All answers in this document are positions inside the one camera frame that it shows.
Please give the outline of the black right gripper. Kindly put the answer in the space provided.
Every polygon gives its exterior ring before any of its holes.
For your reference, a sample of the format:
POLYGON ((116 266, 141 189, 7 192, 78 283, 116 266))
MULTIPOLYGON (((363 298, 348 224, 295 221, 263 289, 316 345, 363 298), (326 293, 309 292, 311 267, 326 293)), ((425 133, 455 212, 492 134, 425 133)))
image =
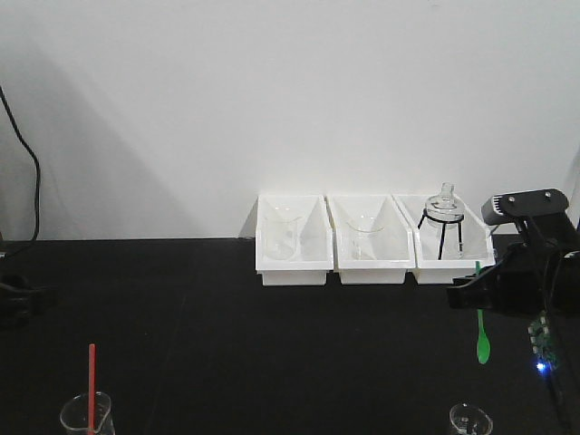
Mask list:
POLYGON ((579 251, 550 247, 539 260, 523 245, 511 246, 499 265, 453 279, 446 288, 453 309, 488 309, 531 317, 546 311, 579 315, 579 251))

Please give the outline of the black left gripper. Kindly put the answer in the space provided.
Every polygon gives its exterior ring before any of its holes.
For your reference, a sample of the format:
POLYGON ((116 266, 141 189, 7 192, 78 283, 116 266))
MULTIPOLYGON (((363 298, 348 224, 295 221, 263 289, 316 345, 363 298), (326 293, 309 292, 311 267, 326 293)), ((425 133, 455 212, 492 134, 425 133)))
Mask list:
POLYGON ((56 304, 53 286, 33 286, 22 275, 1 275, 2 329, 22 327, 56 304))

